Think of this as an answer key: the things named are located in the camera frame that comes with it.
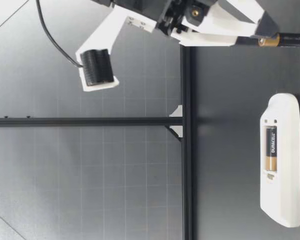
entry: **metal screw head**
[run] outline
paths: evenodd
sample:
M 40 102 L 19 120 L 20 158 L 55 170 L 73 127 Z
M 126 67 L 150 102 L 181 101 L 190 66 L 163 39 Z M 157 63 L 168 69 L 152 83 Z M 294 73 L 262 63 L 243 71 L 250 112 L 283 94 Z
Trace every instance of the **metal screw head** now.
M 194 9 L 194 10 L 192 11 L 192 16 L 194 16 L 194 17 L 198 17 L 199 14 L 200 14 L 199 11 L 196 10 L 196 9 Z

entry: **black plastic part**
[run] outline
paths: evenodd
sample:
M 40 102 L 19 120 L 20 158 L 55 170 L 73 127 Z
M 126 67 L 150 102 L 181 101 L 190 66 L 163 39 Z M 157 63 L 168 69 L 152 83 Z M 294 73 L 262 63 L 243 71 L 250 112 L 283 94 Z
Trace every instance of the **black plastic part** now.
M 259 46 L 259 40 L 257 38 L 238 36 L 235 45 Z
M 101 5 L 105 5 L 107 7 L 110 7 L 111 3 L 112 3 L 112 0 L 92 0 L 98 4 L 101 4 Z
M 208 6 L 189 5 L 185 10 L 185 18 L 192 25 L 199 26 L 205 15 L 207 15 Z
M 254 35 L 261 38 L 274 38 L 278 32 L 278 25 L 267 12 L 264 12 Z
M 173 29 L 182 29 L 182 20 L 189 0 L 173 0 L 165 15 L 158 22 L 157 28 L 165 35 L 170 36 Z
M 215 4 L 218 0 L 196 0 L 196 2 L 207 5 L 211 7 L 213 4 Z
M 113 0 L 113 3 L 159 23 L 172 1 L 174 0 Z
M 300 34 L 298 33 L 280 33 L 278 47 L 300 47 Z
M 88 86 L 112 83 L 114 81 L 114 74 L 107 49 L 88 50 L 80 56 L 85 81 Z
M 0 118 L 0 128 L 182 125 L 182 117 Z

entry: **duracell battery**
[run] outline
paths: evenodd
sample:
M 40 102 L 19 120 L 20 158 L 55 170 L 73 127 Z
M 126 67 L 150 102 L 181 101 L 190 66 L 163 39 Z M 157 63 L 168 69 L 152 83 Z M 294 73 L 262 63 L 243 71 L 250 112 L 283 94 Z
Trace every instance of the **duracell battery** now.
M 277 127 L 266 127 L 266 158 L 265 170 L 277 171 Z

